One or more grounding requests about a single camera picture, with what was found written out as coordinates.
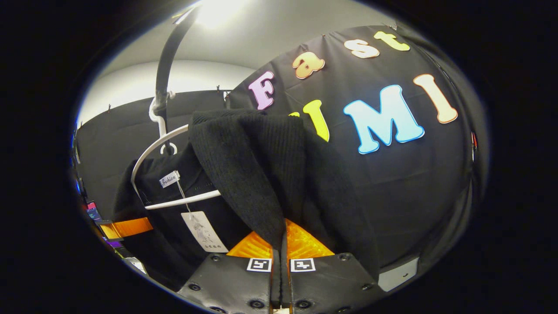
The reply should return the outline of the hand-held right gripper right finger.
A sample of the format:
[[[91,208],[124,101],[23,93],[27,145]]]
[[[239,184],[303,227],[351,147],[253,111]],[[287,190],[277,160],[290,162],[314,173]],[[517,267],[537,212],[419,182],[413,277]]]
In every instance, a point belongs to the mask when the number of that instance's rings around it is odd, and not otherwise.
[[[289,219],[285,225],[282,300],[291,314],[354,314],[417,276],[418,256],[389,266],[375,280],[353,254],[333,253]]]

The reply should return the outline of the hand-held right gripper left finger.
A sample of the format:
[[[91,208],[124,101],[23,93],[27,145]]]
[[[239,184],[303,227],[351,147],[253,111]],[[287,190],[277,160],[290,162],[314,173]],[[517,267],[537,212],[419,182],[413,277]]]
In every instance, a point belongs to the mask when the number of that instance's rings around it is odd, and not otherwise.
[[[252,231],[228,253],[211,253],[178,294],[222,314],[270,314],[281,301],[279,252]]]

